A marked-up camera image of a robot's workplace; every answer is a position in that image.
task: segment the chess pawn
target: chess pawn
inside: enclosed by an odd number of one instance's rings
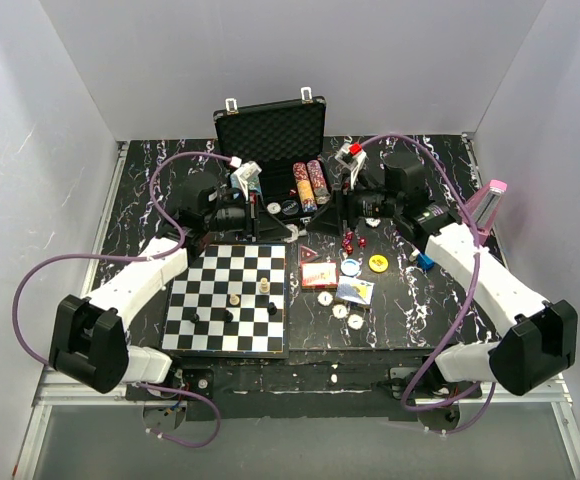
[[[267,278],[262,278],[259,282],[259,292],[260,293],[270,293],[270,282]]]

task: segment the silver latch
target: silver latch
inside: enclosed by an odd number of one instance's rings
[[[312,89],[310,87],[301,89],[301,101],[303,103],[312,103]]]
[[[237,108],[237,99],[236,98],[226,98],[226,111],[229,114],[239,113],[239,109]]]

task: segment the yellow disc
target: yellow disc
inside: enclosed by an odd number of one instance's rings
[[[388,269],[388,259],[383,255],[373,255],[368,262],[370,270],[377,273],[383,273]]]

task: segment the white wall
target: white wall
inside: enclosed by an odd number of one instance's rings
[[[580,2],[548,0],[476,146],[483,174],[509,182],[498,226],[512,271],[579,312],[566,380],[580,427]]]
[[[545,0],[41,0],[117,139],[207,137],[226,97],[328,134],[474,131]]]
[[[9,478],[41,365],[19,347],[10,307],[24,273],[90,251],[116,144],[37,0],[0,0],[0,479]],[[47,355],[58,300],[84,263],[41,272],[24,291],[23,329]]]

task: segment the case lid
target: case lid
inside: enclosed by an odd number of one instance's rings
[[[326,100],[288,100],[214,113],[219,148],[226,156],[261,164],[310,160],[323,149]]]

